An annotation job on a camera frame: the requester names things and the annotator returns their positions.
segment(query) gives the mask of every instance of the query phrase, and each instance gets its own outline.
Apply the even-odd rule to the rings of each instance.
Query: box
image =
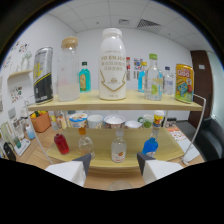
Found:
[[[49,118],[48,112],[45,114],[35,117],[35,118],[30,118],[33,124],[33,128],[36,132],[44,132],[46,131],[50,126],[51,126],[51,121]]]

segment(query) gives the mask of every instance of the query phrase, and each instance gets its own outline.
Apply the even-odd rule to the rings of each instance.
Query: orange item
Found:
[[[80,135],[85,135],[86,134],[86,129],[85,128],[79,128],[79,134]]]
[[[36,132],[44,132],[51,126],[48,112],[39,117],[30,117],[30,119],[32,121],[33,128]]]

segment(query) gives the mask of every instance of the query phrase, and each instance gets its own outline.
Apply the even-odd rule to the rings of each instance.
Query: wooden shelf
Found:
[[[137,152],[141,152],[145,141],[149,138],[152,129],[124,129],[124,139],[127,143],[126,158],[121,163],[111,160],[111,143],[116,137],[115,129],[86,129],[87,135],[93,141],[95,158],[91,160],[90,167],[96,169],[133,169],[138,168]],[[78,150],[79,133],[77,128],[66,128],[63,135],[69,146],[69,153],[61,155],[57,146],[53,144],[47,151],[49,157],[62,161],[71,161],[81,156]],[[183,150],[174,140],[166,128],[160,128],[158,135],[159,147],[155,158],[169,161],[184,155]]]
[[[28,74],[28,73],[30,73],[32,71],[33,70],[25,70],[25,71],[21,71],[21,72],[14,72],[14,73],[9,75],[8,79],[11,79],[13,77],[17,77],[17,76],[20,76],[20,75],[25,75],[25,74]]]
[[[88,93],[80,93],[80,98],[70,102],[60,102],[58,96],[50,102],[33,104],[28,110],[186,110],[202,111],[202,106],[192,102],[191,104],[178,101],[174,95],[163,95],[161,101],[151,101],[144,98],[144,94],[138,90],[127,90],[123,100],[102,100],[99,91],[92,90]]]

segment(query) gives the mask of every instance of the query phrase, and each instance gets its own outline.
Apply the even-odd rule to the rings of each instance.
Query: shelf support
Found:
[[[29,105],[29,101],[27,101],[27,99],[30,98],[30,97],[32,97],[32,96],[29,96],[29,97],[27,97],[27,98],[24,100],[25,108],[26,108],[26,113],[27,113],[27,115],[28,115],[28,119],[29,119],[30,125],[31,125],[31,127],[32,127],[33,133],[34,133],[34,135],[35,135],[35,138],[36,138],[36,140],[37,140],[37,143],[40,145],[40,148],[42,149],[43,153],[45,154],[45,156],[46,156],[47,159],[49,160],[50,164],[53,165],[53,162],[50,160],[50,158],[48,157],[47,153],[45,152],[43,146],[42,146],[41,143],[40,143],[40,140],[39,140],[39,138],[38,138],[38,136],[37,136],[37,134],[36,134],[36,131],[34,130],[33,123],[32,123],[32,121],[31,121],[30,116],[29,116],[29,113],[28,113],[27,105]]]
[[[194,133],[194,137],[192,138],[191,143],[190,143],[188,149],[187,149],[186,152],[184,153],[184,156],[181,157],[181,161],[182,161],[185,165],[187,165],[187,166],[188,166],[189,164],[188,164],[188,162],[185,160],[185,156],[186,156],[186,154],[188,153],[188,151],[190,150],[190,148],[191,148],[191,146],[192,146],[192,144],[193,144],[193,142],[194,142],[194,140],[195,140],[195,138],[196,138],[196,135],[197,135],[197,133],[198,133],[198,130],[199,130],[200,126],[201,126],[202,118],[203,118],[203,116],[204,116],[204,112],[205,112],[205,105],[206,105],[206,99],[205,99],[205,98],[203,98],[203,97],[201,97],[201,96],[198,96],[198,95],[196,95],[196,94],[193,94],[193,95],[196,96],[196,97],[198,97],[198,98],[200,98],[200,99],[203,99],[204,102],[203,102],[203,109],[202,109],[201,117],[200,117],[200,120],[199,120],[197,129],[196,129],[196,131],[195,131],[195,133]]]

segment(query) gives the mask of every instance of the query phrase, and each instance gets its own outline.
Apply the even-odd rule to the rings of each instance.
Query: bowl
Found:
[[[127,126],[128,128],[140,128],[142,127],[142,123],[138,121],[127,121],[125,123],[125,126]]]
[[[125,123],[125,118],[121,115],[108,115],[104,118],[107,128],[115,129],[120,128]]]

